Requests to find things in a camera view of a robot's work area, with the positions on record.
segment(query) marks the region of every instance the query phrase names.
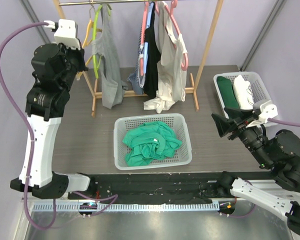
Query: wooden leg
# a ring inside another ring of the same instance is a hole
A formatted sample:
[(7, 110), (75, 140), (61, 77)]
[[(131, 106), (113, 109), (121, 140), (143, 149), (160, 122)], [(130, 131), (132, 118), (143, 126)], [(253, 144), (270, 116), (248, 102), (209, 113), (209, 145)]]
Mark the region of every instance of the wooden leg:
[(64, 13), (64, 10), (62, 9), (62, 7), (59, 5), (59, 0), (52, 0), (53, 1), (53, 4), (55, 6), (55, 9), (57, 10), (58, 14), (59, 14), (59, 17), (61, 19), (66, 19), (66, 15)]
[(195, 77), (194, 91), (197, 91), (199, 81), (200, 81), (200, 78), (201, 78), (201, 74), (202, 74), (202, 71), (203, 71), (204, 66), (206, 64), (206, 60), (207, 60), (207, 57), (208, 57), (210, 45), (211, 45), (212, 38), (213, 38), (214, 33), (215, 33), (215, 29), (216, 29), (216, 26), (217, 26), (217, 22), (218, 22), (218, 18), (219, 18), (219, 15), (220, 15), (220, 11), (221, 11), (223, 2), (224, 2), (224, 0), (218, 0), (218, 2), (216, 3), (216, 6), (215, 6), (214, 15), (213, 15), (213, 19), (212, 19), (212, 22), (211, 22), (211, 25), (210, 25), (208, 38), (206, 39), (206, 43), (205, 43), (205, 48), (204, 48), (204, 52), (203, 52), (202, 61), (201, 61), (201, 64), (199, 66), (198, 72), (197, 72), (196, 77)]
[[(194, 83), (194, 76), (192, 75), (192, 73), (190, 73), (190, 82), (193, 85), (195, 85)], [(197, 98), (197, 91), (193, 91), (193, 100), (194, 100), (194, 107), (195, 107), (195, 111), (198, 112), (199, 111), (199, 103), (198, 103), (198, 98)]]
[(94, 90), (92, 89), (90, 78), (89, 78), (87, 72), (83, 71), (82, 74), (83, 74), (83, 76), (85, 78), (86, 84), (88, 85), (90, 93), (91, 93), (92, 97), (94, 98), (95, 97), (95, 93), (94, 93)]
[[(89, 59), (85, 62), (85, 66), (88, 66), (89, 63), (91, 62), (92, 56), (89, 57)], [(78, 72), (78, 74), (75, 76), (77, 78), (77, 80), (80, 80), (81, 75), (84, 74), (83, 71)]]
[(98, 79), (95, 79), (94, 81), (94, 96), (93, 96), (93, 100), (92, 100), (92, 112), (91, 112), (91, 116), (93, 118), (96, 117), (96, 105), (97, 105), (97, 98), (96, 98), (96, 93), (98, 90)]

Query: gray table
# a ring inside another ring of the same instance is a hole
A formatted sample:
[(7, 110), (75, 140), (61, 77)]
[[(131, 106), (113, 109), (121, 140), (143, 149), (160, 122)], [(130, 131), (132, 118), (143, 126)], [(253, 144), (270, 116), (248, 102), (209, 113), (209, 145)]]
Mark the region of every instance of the gray table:
[[(196, 73), (197, 69), (189, 67), (188, 73)], [(122, 78), (126, 79), (132, 71), (133, 68), (122, 69)], [(226, 137), (219, 137), (211, 118), (211, 113), (222, 114), (213, 77), (227, 72), (238, 72), (238, 67), (204, 67), (197, 90), (199, 112), (195, 111), (192, 94), (187, 94), (185, 102), (177, 102), (168, 111), (185, 117), (192, 145), (192, 162), (183, 166), (135, 170), (133, 173), (260, 171), (258, 163), (238, 139), (228, 141)], [(118, 170), (114, 164), (114, 124), (121, 117), (156, 114), (154, 110), (143, 110), (146, 99), (126, 97), (122, 104), (111, 110), (103, 107), (99, 99), (96, 116), (92, 118), (92, 97), (87, 84), (83, 78), (75, 81), (55, 140), (52, 169), (61, 173), (127, 173)]]

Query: white shirt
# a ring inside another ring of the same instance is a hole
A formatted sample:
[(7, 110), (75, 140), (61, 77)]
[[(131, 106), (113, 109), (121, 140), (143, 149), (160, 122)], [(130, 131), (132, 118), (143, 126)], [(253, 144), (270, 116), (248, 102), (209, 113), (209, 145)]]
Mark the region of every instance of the white shirt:
[(177, 101), (185, 101), (187, 72), (181, 69), (181, 65), (183, 54), (187, 53), (187, 50), (182, 34), (178, 38), (174, 36), (173, 23), (165, 10), (167, 4), (164, 1), (157, 4), (159, 8), (157, 45), (161, 52), (161, 59), (157, 63), (158, 90), (156, 98), (143, 103), (143, 109), (156, 110), (159, 114), (169, 110)]

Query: pink hanger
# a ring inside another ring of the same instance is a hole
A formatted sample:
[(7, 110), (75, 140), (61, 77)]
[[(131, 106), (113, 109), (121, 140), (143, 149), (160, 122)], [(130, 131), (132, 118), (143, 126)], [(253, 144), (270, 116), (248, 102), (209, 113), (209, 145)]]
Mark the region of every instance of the pink hanger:
[[(143, 18), (142, 18), (141, 45), (143, 45), (145, 43), (145, 31), (146, 31), (148, 8), (149, 8), (149, 2), (146, 1), (144, 3), (144, 12), (143, 12)], [(159, 15), (159, 7), (157, 4), (155, 5), (155, 11)], [(139, 67), (140, 67), (140, 76), (143, 76), (144, 75), (144, 58), (143, 57), (140, 59)]]
[[(181, 34), (180, 29), (178, 27), (178, 24), (176, 22), (174, 15), (173, 15), (174, 9), (177, 7), (177, 3), (178, 3), (178, 0), (173, 0), (173, 1), (171, 1), (170, 9), (169, 9), (168, 5), (165, 5), (164, 8), (167, 11), (169, 17), (171, 18), (171, 21), (176, 30), (176, 33), (178, 35), (180, 35)], [(186, 71), (188, 69), (188, 64), (189, 64), (189, 59), (188, 59), (188, 53), (186, 52), (183, 54), (183, 63), (181, 64), (181, 69), (183, 71)]]

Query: metal rack bar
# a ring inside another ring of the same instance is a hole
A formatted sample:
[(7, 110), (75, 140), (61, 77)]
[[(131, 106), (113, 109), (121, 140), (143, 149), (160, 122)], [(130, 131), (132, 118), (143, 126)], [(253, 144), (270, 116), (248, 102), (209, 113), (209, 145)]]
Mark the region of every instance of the metal rack bar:
[[(163, 0), (151, 0), (151, 2), (162, 2)], [(59, 6), (79, 6), (91, 4), (122, 4), (122, 3), (142, 3), (150, 2), (150, 0), (94, 0), (92, 1), (77, 1), (77, 2), (60, 2)]]
[(201, 74), (202, 74), (202, 71), (203, 71), (204, 66), (206, 64), (206, 60), (207, 60), (207, 57), (208, 57), (210, 45), (211, 45), (212, 38), (213, 38), (215, 30), (216, 30), (216, 26), (217, 26), (217, 23), (218, 23), (218, 18), (219, 18), (220, 12), (221, 12), (223, 2), (224, 2), (224, 0), (218, 0), (218, 2), (216, 3), (216, 6), (215, 6), (215, 11), (214, 11), (214, 14), (213, 14), (213, 18), (212, 18), (212, 22), (211, 22), (211, 26), (210, 26), (210, 30), (209, 30), (209, 34), (208, 34), (208, 38), (206, 39), (205, 48), (204, 48), (204, 51), (203, 51), (202, 61), (201, 61), (201, 64), (199, 66), (199, 69), (198, 69), (198, 72), (196, 74), (195, 81), (194, 81), (194, 92), (197, 91), (199, 81), (200, 81), (200, 78), (201, 78)]

